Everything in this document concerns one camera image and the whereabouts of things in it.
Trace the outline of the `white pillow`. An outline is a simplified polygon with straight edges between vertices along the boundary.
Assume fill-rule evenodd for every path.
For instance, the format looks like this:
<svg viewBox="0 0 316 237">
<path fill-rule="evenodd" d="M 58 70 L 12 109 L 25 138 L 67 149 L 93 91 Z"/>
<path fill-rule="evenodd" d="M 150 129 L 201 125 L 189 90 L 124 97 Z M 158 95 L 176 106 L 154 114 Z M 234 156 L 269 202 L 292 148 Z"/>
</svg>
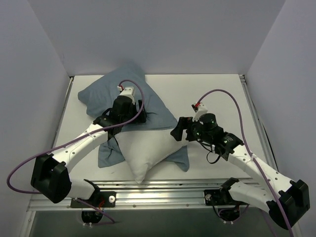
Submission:
<svg viewBox="0 0 316 237">
<path fill-rule="evenodd" d="M 171 129 L 136 130 L 115 136 L 118 147 L 125 158 L 134 180 L 142 183 L 147 172 L 161 161 L 168 159 L 184 172 L 190 168 L 187 144 L 184 139 L 176 141 Z"/>
</svg>

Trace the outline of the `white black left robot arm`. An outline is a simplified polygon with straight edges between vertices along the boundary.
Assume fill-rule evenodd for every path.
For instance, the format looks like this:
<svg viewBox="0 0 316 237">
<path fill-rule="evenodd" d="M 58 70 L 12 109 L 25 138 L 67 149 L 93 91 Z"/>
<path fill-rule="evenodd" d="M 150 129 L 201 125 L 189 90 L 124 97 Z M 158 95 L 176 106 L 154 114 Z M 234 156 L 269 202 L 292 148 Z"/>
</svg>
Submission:
<svg viewBox="0 0 316 237">
<path fill-rule="evenodd" d="M 71 179 L 70 172 L 92 150 L 120 133 L 124 125 L 145 123 L 146 116 L 142 100 L 134 102 L 129 96 L 118 96 L 113 106 L 98 116 L 74 143 L 36 157 L 31 186 L 53 203 L 77 198 L 88 207 L 96 206 L 100 188 L 87 179 Z"/>
</svg>

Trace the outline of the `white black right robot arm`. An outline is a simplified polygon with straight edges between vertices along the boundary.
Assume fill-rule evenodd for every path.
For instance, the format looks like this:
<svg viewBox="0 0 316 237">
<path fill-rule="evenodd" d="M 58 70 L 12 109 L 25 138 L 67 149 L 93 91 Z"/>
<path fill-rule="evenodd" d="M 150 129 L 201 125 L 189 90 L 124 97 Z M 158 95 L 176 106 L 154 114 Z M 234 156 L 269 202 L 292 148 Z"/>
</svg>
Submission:
<svg viewBox="0 0 316 237">
<path fill-rule="evenodd" d="M 241 201 L 253 205 L 286 230 L 310 209 L 309 187 L 304 181 L 293 181 L 249 152 L 244 141 L 217 124 L 214 114 L 206 113 L 198 120 L 180 117 L 170 134 L 176 141 L 182 141 L 185 134 L 189 142 L 208 145 L 212 153 L 240 168 L 261 186 L 258 189 L 230 178 L 219 192 L 223 203 Z"/>
</svg>

